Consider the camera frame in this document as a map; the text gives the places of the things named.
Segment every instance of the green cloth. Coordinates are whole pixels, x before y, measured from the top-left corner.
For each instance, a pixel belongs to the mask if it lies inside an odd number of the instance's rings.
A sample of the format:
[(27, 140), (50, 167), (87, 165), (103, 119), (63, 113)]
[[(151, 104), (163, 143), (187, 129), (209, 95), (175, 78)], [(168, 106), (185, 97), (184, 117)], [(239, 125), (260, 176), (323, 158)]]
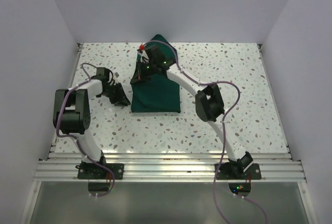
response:
[[(156, 35), (152, 40), (169, 44), (161, 35)], [(158, 45), (167, 59), (174, 59), (173, 52), (166, 45), (151, 43), (146, 47), (149, 45)], [(131, 111), (133, 113), (181, 112), (180, 86), (170, 79), (154, 74), (150, 81), (133, 84), (131, 87), (133, 90)]]

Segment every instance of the floor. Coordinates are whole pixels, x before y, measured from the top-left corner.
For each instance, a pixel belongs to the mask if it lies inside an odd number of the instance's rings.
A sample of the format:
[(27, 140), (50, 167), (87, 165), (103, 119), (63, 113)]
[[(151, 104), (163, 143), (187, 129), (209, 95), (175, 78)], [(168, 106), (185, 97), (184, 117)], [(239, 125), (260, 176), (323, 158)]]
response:
[[(257, 183), (250, 199), (269, 223), (308, 224), (297, 183)], [(216, 198), (232, 223), (265, 223), (261, 210), (233, 197), (227, 183)], [(213, 199), (212, 183), (118, 183), (106, 197), (88, 197), (82, 182), (43, 182), (31, 223), (225, 224)]]
[[(130, 79), (140, 43), (85, 43), (79, 62), (105, 66), (119, 74), (118, 80), (132, 99)], [(230, 80), (241, 89), (238, 106), (227, 118), (228, 134), (251, 153), (287, 153), (267, 77), (256, 44), (172, 43), (180, 65), (204, 81)], [(94, 68), (87, 67), (93, 75)], [(86, 75), (76, 70), (74, 84)], [(194, 98), (181, 92), (182, 112), (133, 114), (130, 107), (115, 107), (105, 97), (90, 101), (95, 141), (104, 152), (118, 153), (220, 153), (222, 143), (208, 124), (195, 113)], [(221, 86), (225, 107), (237, 94)], [(57, 140), (55, 152), (78, 152), (70, 139)]]

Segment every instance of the wire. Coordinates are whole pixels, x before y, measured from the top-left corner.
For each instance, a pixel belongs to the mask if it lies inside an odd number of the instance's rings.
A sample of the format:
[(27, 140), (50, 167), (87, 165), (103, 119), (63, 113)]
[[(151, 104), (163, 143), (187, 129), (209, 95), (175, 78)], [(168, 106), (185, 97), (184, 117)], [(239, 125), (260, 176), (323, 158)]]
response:
[[(88, 76), (88, 80), (91, 80), (91, 76), (89, 75), (88, 71), (84, 68), (84, 65), (89, 65), (89, 66), (94, 67), (94, 68), (96, 68), (96, 69), (97, 69), (97, 66), (95, 66), (95, 65), (93, 65), (93, 64), (91, 64), (91, 63), (88, 63), (88, 62), (83, 62), (83, 63), (81, 64), (81, 69), (82, 69), (83, 72)], [(110, 73), (110, 75), (112, 76), (111, 79), (109, 80), (109, 83), (110, 83), (111, 85), (114, 85), (114, 84), (115, 84), (115, 80), (114, 80), (114, 74), (113, 74), (112, 70), (109, 69), (109, 73)]]
[[(175, 63), (176, 63), (176, 66), (177, 68), (182, 72), (182, 74), (184, 76), (186, 76), (189, 80), (191, 80), (192, 82), (198, 84), (198, 85), (201, 85), (201, 86), (210, 86), (210, 85), (213, 85), (213, 84), (220, 84), (220, 83), (223, 83), (223, 84), (229, 84), (233, 87), (235, 87), (235, 89), (237, 90), (238, 92), (238, 98), (237, 100), (235, 101), (235, 103), (225, 112), (223, 118), (222, 118), (222, 125), (223, 125), (223, 152), (222, 152), (222, 156), (220, 158), (220, 161), (219, 161), (219, 164), (218, 164), (218, 167), (216, 169), (216, 172), (214, 174), (214, 179), (213, 179), (213, 200), (214, 200), (214, 203), (216, 205), (216, 208), (219, 212), (219, 214), (221, 215), (221, 217), (228, 223), (230, 224), (231, 222), (229, 221), (229, 219), (224, 215), (224, 213), (222, 212), (222, 210), (220, 209), (219, 207), (219, 204), (217, 202), (217, 197), (216, 197), (216, 180), (217, 180), (217, 174), (218, 174), (218, 170), (220, 169), (221, 165), (222, 165), (222, 162), (223, 162), (223, 159), (224, 159), (224, 155), (225, 155), (225, 147), (226, 147), (226, 125), (225, 125), (225, 118), (226, 116), (229, 114), (230, 111), (233, 110), (233, 108), (238, 104), (239, 100), (240, 100), (240, 95), (241, 95), (241, 91), (240, 89), (238, 88), (238, 86), (236, 86), (234, 83), (232, 82), (229, 82), (229, 81), (216, 81), (216, 82), (210, 82), (210, 83), (199, 83), (198, 81), (196, 81), (195, 79), (191, 78), (188, 74), (186, 74), (186, 72), (181, 68), (179, 62), (178, 62), (178, 57), (177, 57), (177, 54), (176, 52), (174, 51), (173, 47), (163, 41), (159, 41), (159, 40), (151, 40), (151, 41), (148, 41), (144, 44), (144, 46), (146, 46), (147, 44), (150, 44), (150, 43), (160, 43), (160, 44), (164, 44), (166, 45), (167, 47), (169, 47), (171, 49), (171, 51), (173, 52), (174, 54), (174, 57), (175, 57)], [(269, 217), (266, 213), (266, 211), (255, 201), (253, 200), (250, 200), (248, 198), (244, 198), (245, 200), (255, 204), (264, 214), (264, 217), (265, 217), (265, 224), (268, 224), (270, 223), (269, 221)]]
[(81, 69), (83, 69), (83, 72), (88, 76), (89, 80), (91, 80), (91, 76), (89, 75), (88, 71), (86, 71), (86, 69), (84, 68), (84, 65), (89, 65), (91, 67), (97, 68), (95, 65), (88, 63), (88, 62), (83, 62), (81, 64)]
[(96, 194), (94, 195), (95, 197), (102, 197), (102, 196), (107, 195), (108, 193), (110, 193), (110, 191), (113, 189), (114, 184), (115, 184), (115, 176), (114, 176), (114, 173), (113, 173), (109, 168), (107, 168), (107, 167), (105, 167), (105, 166), (99, 164), (97, 161), (95, 161), (95, 160), (93, 160), (91, 157), (89, 157), (89, 156), (84, 152), (84, 150), (82, 149), (81, 144), (80, 144), (80, 142), (79, 142), (77, 136), (75, 136), (75, 135), (73, 135), (73, 134), (60, 134), (60, 124), (61, 124), (61, 120), (62, 120), (63, 112), (64, 112), (64, 110), (65, 110), (65, 108), (66, 108), (66, 103), (67, 103), (67, 101), (68, 101), (69, 95), (70, 95), (73, 91), (77, 90), (79, 87), (81, 87), (81, 86), (87, 84), (89, 81), (90, 81), (90, 80), (86, 80), (86, 81), (84, 81), (84, 82), (78, 84), (77, 86), (75, 86), (75, 87), (73, 87), (73, 88), (71, 88), (71, 89), (68, 90), (67, 94), (65, 95), (65, 97), (64, 97), (64, 99), (63, 99), (63, 102), (62, 102), (62, 105), (61, 105), (61, 108), (60, 108), (60, 112), (59, 112), (59, 115), (58, 115), (58, 121), (57, 121), (57, 127), (56, 127), (56, 134), (57, 134), (58, 137), (70, 137), (70, 138), (76, 140), (76, 145), (77, 145), (79, 151), (80, 151), (84, 156), (86, 156), (86, 157), (87, 157), (87, 158), (88, 158), (93, 164), (95, 164), (96, 166), (98, 166), (98, 167), (100, 167), (100, 168), (106, 170), (108, 173), (110, 173), (110, 174), (112, 175), (112, 180), (113, 180), (113, 182), (112, 182), (112, 185), (111, 185), (111, 187), (109, 188), (109, 190), (108, 190), (107, 192), (105, 192), (105, 193), (102, 193), (102, 194), (97, 194), (97, 193), (96, 193)]

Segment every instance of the table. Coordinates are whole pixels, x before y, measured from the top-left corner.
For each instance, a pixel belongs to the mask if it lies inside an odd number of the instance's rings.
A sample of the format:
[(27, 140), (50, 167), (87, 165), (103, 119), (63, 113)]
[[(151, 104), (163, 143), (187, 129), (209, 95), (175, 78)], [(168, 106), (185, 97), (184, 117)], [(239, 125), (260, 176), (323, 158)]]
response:
[[(117, 72), (131, 101), (130, 79), (134, 73), (140, 43), (84, 43), (74, 85), (86, 79), (79, 65), (89, 62)], [(172, 43), (180, 65), (203, 81), (229, 80), (241, 89), (238, 106), (227, 118), (232, 140), (250, 153), (288, 153), (273, 97), (257, 44)], [(93, 67), (88, 72), (95, 73)], [(222, 85), (225, 107), (237, 97), (236, 90)], [(208, 124), (195, 113), (194, 98), (181, 88), (178, 113), (131, 113), (130, 107), (116, 107), (105, 97), (90, 101), (95, 141), (104, 153), (220, 153), (222, 143)], [(78, 152), (68, 138), (58, 139), (56, 153)]]

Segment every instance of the white wall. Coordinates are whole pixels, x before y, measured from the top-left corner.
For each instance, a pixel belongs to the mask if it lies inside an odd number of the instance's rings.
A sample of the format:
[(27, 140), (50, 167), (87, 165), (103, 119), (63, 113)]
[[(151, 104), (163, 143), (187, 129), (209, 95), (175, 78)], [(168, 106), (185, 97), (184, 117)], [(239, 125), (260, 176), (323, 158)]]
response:
[(301, 159), (321, 223), (331, 223), (332, 3), (289, 0), (263, 45), (290, 150)]
[(18, 223), (54, 128), (54, 92), (68, 84), (76, 43), (54, 0), (0, 0), (0, 216)]
[(76, 41), (262, 43), (288, 0), (56, 0)]

